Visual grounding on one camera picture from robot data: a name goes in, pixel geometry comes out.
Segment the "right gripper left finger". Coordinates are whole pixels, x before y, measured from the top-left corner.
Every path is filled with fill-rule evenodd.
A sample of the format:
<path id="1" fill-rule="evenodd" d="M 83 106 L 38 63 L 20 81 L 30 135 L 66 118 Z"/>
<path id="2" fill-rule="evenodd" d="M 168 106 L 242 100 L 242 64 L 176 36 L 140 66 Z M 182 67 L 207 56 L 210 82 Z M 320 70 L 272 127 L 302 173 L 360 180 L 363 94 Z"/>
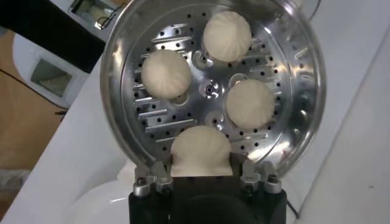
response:
<path id="1" fill-rule="evenodd" d="M 167 173 L 164 164 L 157 161 L 147 170 L 141 166 L 135 168 L 135 182 L 133 184 L 133 195 L 145 197 L 152 192 L 152 187 L 159 194 L 170 194 L 173 190 L 173 178 Z"/>

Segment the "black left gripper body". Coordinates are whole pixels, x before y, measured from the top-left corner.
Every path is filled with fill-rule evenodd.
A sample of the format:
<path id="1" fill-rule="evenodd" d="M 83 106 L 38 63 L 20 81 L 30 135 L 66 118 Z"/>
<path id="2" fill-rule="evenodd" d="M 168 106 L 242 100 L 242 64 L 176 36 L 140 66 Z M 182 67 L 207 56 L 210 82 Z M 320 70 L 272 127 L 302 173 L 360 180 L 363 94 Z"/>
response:
<path id="1" fill-rule="evenodd" d="M 1 0 L 1 26 L 90 73 L 105 42 L 48 0 Z"/>

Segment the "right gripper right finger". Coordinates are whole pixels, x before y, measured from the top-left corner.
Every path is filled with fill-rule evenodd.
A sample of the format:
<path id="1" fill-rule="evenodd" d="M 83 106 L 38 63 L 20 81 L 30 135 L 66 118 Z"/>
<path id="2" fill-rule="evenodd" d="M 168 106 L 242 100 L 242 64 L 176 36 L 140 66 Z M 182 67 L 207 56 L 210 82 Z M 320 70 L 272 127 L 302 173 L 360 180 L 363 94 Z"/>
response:
<path id="1" fill-rule="evenodd" d="M 270 161 L 262 162 L 257 169 L 255 163 L 247 159 L 243 162 L 242 171 L 240 182 L 245 191 L 255 192 L 258 190 L 260 183 L 262 183 L 264 191 L 269 194 L 282 192 L 282 182 L 279 180 L 276 169 Z"/>

